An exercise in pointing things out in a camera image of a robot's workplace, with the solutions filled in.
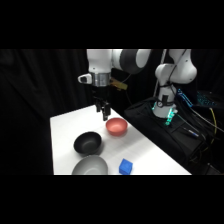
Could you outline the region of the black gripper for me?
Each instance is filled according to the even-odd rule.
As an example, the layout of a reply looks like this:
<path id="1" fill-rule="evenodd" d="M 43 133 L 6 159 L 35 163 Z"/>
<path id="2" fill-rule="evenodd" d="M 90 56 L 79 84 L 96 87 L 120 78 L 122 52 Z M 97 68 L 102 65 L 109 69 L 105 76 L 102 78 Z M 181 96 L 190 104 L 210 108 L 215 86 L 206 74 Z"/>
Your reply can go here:
<path id="1" fill-rule="evenodd" d="M 98 73 L 93 75 L 93 83 L 95 90 L 95 96 L 106 101 L 109 98 L 109 86 L 110 86 L 110 73 Z M 96 99 L 96 111 L 100 112 L 101 100 Z M 108 120 L 108 117 L 111 115 L 110 103 L 105 102 L 103 105 L 103 120 Z"/>

